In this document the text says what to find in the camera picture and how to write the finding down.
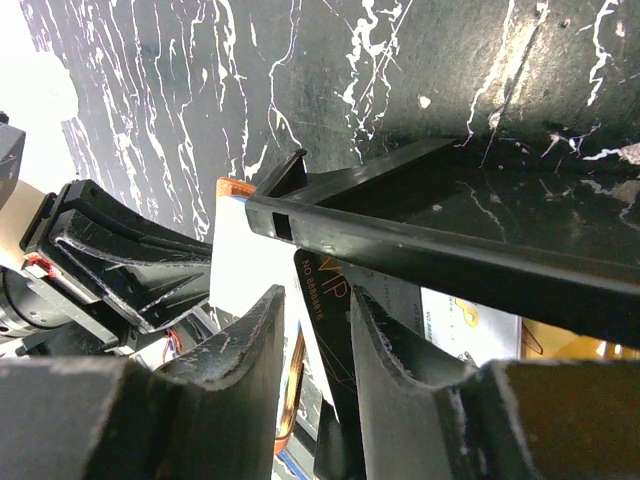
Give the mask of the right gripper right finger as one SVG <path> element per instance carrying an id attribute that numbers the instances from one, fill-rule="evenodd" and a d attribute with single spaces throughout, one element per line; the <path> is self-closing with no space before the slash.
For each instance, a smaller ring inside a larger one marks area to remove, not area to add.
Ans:
<path id="1" fill-rule="evenodd" d="M 350 324 L 367 477 L 479 478 L 460 393 L 476 368 L 401 324 L 360 286 Z"/>

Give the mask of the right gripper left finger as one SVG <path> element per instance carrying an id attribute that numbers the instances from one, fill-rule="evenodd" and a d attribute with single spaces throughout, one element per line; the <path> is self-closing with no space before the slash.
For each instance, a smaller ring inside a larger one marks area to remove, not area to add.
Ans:
<path id="1" fill-rule="evenodd" d="M 158 479 L 268 479 L 284 357 L 285 289 L 163 367 L 176 397 Z"/>

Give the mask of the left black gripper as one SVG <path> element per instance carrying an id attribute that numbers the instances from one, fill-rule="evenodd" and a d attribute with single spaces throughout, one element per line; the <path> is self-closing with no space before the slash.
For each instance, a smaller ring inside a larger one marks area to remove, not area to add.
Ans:
<path id="1" fill-rule="evenodd" d="M 1 241 L 3 356 L 131 356 L 132 323 L 160 331 L 209 298 L 212 245 L 144 218 L 92 180 L 46 195 L 20 246 Z M 106 295 L 81 284 L 89 279 Z"/>

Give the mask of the black card box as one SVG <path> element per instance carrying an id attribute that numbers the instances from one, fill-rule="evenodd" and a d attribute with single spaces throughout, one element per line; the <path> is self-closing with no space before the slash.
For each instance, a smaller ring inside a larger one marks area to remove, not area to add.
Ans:
<path id="1" fill-rule="evenodd" d="M 639 171 L 451 140 L 309 173 L 304 152 L 246 203 L 251 230 L 441 293 L 639 344 Z"/>

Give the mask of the brown leather card holder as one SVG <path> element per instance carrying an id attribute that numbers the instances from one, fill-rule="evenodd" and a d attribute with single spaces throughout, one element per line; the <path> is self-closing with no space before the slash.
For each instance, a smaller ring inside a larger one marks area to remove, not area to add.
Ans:
<path id="1" fill-rule="evenodd" d="M 248 198 L 256 190 L 252 184 L 230 177 L 220 177 L 216 182 L 216 198 L 240 197 Z"/>

